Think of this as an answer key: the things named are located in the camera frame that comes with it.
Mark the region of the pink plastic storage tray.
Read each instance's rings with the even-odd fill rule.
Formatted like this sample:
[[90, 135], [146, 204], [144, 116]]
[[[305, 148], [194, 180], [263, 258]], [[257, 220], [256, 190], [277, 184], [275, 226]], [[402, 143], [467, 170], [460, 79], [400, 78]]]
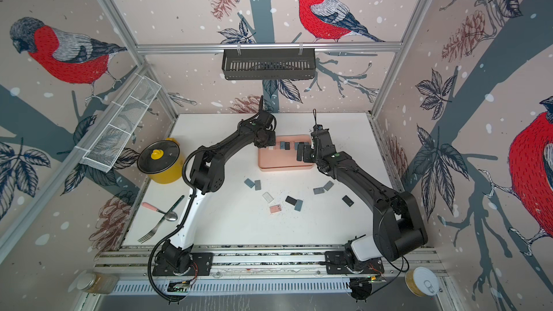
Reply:
[[[281, 150], [281, 141], [290, 142], [290, 150]], [[296, 171], [311, 169], [314, 164], [299, 162], [296, 159], [295, 143], [311, 143], [309, 135], [280, 135], [276, 136], [276, 145], [262, 148], [258, 151], [258, 167], [263, 172]]]

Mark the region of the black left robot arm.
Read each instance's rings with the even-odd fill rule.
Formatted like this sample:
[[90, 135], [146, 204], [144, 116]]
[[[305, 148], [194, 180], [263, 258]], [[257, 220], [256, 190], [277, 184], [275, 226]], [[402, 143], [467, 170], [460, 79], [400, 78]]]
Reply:
[[255, 115], [241, 120], [236, 131], [227, 138], [209, 147], [201, 146], [187, 157], [181, 176], [191, 189], [190, 200], [175, 230], [155, 244], [149, 263], [170, 266], [180, 276], [193, 267], [191, 255], [197, 227], [194, 218], [204, 200], [222, 187], [226, 163], [242, 148], [250, 144], [257, 148], [276, 145], [276, 127], [276, 117], [260, 109]]

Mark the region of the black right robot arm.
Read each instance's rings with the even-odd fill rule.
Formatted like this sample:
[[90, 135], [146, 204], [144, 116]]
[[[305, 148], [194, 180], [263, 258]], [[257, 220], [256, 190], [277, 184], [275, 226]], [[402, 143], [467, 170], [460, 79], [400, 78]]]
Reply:
[[344, 246], [344, 265], [360, 272], [372, 259], [393, 262], [425, 246], [428, 235], [416, 198], [387, 187], [346, 152], [338, 152], [328, 129], [314, 125], [311, 147], [299, 147], [298, 160], [314, 163], [322, 174], [347, 186], [372, 211], [372, 234]]

